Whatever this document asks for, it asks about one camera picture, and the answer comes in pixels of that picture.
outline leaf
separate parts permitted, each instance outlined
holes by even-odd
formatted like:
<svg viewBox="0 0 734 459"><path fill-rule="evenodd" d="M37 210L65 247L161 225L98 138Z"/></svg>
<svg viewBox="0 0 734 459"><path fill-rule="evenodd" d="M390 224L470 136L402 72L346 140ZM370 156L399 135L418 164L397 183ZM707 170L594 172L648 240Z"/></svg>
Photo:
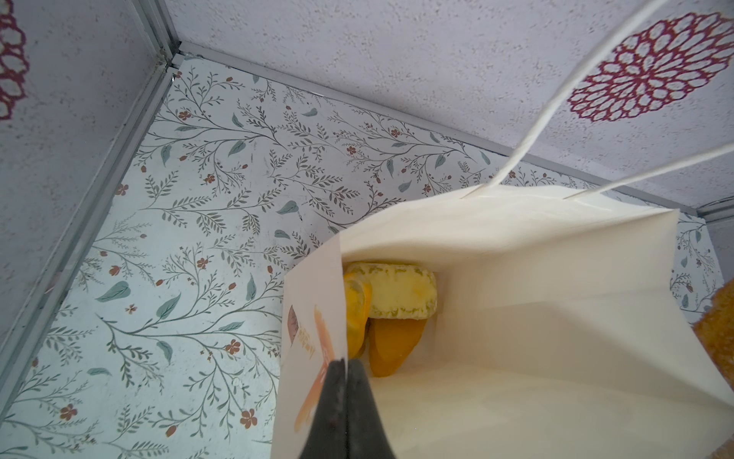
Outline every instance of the leaf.
<svg viewBox="0 0 734 459"><path fill-rule="evenodd" d="M234 125L237 126L238 128L244 127L242 123L240 123L239 120L237 119L237 115L235 115L234 113L232 114L232 123L234 123Z"/></svg>
<svg viewBox="0 0 734 459"><path fill-rule="evenodd" d="M108 376L112 376L107 371L107 368L101 368L101 367L100 368L90 368L90 369L87 370L87 374L88 375L92 375L92 376L94 376L94 375L108 375Z"/></svg>
<svg viewBox="0 0 734 459"><path fill-rule="evenodd" d="M224 327L219 327L219 331L232 331L237 330L244 324L244 322L232 322L230 324L225 325Z"/></svg>
<svg viewBox="0 0 734 459"><path fill-rule="evenodd" d="M127 282L121 281L107 290L107 292L99 298L96 298L100 303L106 303L110 300L116 300L117 298L124 298L130 295L130 286Z"/></svg>
<svg viewBox="0 0 734 459"><path fill-rule="evenodd" d="M166 145L163 148L161 148L161 159L163 160L163 165L166 165L166 161L171 157L171 145Z"/></svg>
<svg viewBox="0 0 734 459"><path fill-rule="evenodd" d="M235 153L239 153L240 151L244 150L245 146L246 145L244 143L244 140L238 140L234 145L232 145L232 149L227 156L232 156Z"/></svg>
<svg viewBox="0 0 734 459"><path fill-rule="evenodd" d="M171 315L171 312L178 304L178 300L181 299L181 294L179 293L176 298L171 298L167 302L163 303L160 308L158 308L158 311L156 311L156 316L160 317L161 320L164 320L166 317Z"/></svg>
<svg viewBox="0 0 734 459"><path fill-rule="evenodd" d="M290 214L292 212L298 212L298 205L296 204L296 201L290 200L288 201L285 206L283 206L279 211L277 211L278 214Z"/></svg>
<svg viewBox="0 0 734 459"><path fill-rule="evenodd" d="M158 341L156 346L160 347L163 351L163 355L168 360L168 363L171 363L171 356L173 355L173 348L170 344L166 343L165 341Z"/></svg>
<svg viewBox="0 0 734 459"><path fill-rule="evenodd" d="M244 299L252 301L255 297L255 293L257 293L257 289L255 288L255 279L253 279L252 274L250 274L250 281L247 282L247 296Z"/></svg>

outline paper bag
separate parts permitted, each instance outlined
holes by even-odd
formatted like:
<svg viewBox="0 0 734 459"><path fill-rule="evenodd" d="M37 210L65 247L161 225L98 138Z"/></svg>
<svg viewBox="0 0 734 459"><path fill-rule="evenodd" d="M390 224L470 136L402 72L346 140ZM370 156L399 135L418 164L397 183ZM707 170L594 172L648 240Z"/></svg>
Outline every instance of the paper bag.
<svg viewBox="0 0 734 459"><path fill-rule="evenodd" d="M734 393L669 291L677 210L574 193L499 186L401 203L293 268L272 458L298 457L325 365L346 357L351 261L437 276L421 343L371 380L398 458L691 459L721 445Z"/></svg>

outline red mandala print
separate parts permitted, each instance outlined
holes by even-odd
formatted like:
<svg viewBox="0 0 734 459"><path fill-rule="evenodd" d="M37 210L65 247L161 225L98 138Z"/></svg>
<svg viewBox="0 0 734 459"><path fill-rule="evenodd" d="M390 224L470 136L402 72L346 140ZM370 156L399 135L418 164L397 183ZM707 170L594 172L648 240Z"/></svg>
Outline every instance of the red mandala print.
<svg viewBox="0 0 734 459"><path fill-rule="evenodd" d="M28 61L23 55L26 35L12 16L12 1L0 0L0 120L9 120L18 99L26 96L23 75Z"/></svg>
<svg viewBox="0 0 734 459"><path fill-rule="evenodd" d="M634 118L708 83L734 54L734 21L689 13L628 37L568 101L591 121Z"/></svg>

